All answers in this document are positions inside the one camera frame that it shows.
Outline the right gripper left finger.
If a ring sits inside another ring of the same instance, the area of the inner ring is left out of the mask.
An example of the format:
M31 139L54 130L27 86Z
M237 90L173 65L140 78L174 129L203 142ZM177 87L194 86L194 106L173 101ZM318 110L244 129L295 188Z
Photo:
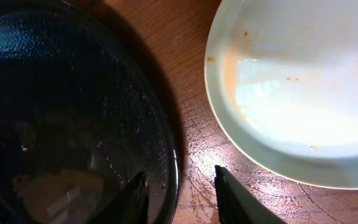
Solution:
M89 224L148 224L149 177L138 172Z

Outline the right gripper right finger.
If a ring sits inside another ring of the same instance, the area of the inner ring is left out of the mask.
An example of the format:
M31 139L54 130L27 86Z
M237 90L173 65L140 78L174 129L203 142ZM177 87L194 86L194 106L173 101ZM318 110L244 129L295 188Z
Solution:
M261 204L225 167L215 165L214 186L223 224L286 224Z

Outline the light blue plate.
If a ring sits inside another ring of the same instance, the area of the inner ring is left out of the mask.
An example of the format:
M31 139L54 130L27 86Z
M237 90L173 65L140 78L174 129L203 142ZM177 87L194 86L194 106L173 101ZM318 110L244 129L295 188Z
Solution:
M204 78L220 127L253 162L358 189L358 0L221 2Z

